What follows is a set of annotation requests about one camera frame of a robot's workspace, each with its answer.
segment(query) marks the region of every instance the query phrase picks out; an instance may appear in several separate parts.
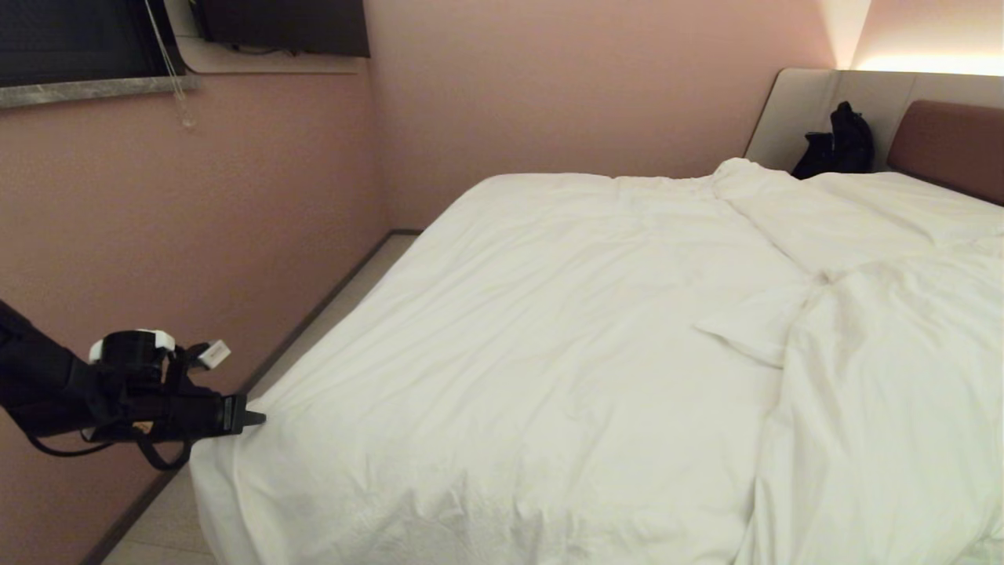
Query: black backpack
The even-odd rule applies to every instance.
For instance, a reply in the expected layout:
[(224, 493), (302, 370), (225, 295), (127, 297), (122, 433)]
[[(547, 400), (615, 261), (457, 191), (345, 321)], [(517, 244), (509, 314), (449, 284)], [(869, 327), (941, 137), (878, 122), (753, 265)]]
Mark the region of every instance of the black backpack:
[(871, 128), (860, 113), (855, 113), (850, 102), (842, 101), (829, 115), (832, 133), (810, 131), (809, 142), (802, 160), (791, 175), (807, 179), (822, 173), (870, 173), (875, 147)]

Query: warm light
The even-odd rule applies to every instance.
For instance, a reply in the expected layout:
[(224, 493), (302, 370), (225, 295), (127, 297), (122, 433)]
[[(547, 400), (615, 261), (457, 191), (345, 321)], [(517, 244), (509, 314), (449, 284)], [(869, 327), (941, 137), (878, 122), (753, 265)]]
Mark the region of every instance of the warm light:
[(999, 55), (877, 56), (865, 59), (857, 69), (1004, 76), (1004, 52)]

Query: bed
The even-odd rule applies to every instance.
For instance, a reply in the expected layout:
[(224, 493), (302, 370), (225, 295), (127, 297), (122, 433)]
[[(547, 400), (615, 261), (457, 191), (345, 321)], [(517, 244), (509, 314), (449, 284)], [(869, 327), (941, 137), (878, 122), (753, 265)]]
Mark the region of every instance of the bed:
[(266, 426), (196, 446), (207, 541), (242, 565), (999, 562), (1004, 150), (960, 169), (952, 135), (1004, 148), (1002, 115), (915, 104), (899, 173), (486, 180), (254, 402)]

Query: television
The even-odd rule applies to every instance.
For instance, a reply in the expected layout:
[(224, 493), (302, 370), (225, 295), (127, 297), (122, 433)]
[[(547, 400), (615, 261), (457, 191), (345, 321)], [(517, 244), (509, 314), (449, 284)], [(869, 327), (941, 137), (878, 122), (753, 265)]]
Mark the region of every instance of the television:
[(369, 56), (363, 0), (189, 0), (215, 43)]

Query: window sill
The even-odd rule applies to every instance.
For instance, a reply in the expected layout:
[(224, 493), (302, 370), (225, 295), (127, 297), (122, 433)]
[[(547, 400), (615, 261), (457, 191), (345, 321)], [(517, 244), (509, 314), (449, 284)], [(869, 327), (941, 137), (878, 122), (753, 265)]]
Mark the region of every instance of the window sill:
[[(200, 86), (198, 76), (179, 76), (182, 88), (191, 90)], [(29, 84), (0, 88), (0, 108), (19, 107), (56, 101), (86, 100), (111, 96), (130, 96), (154, 92), (174, 91), (174, 82), (168, 76), (142, 78), (114, 78), (82, 82), (57, 82), (54, 84)]]

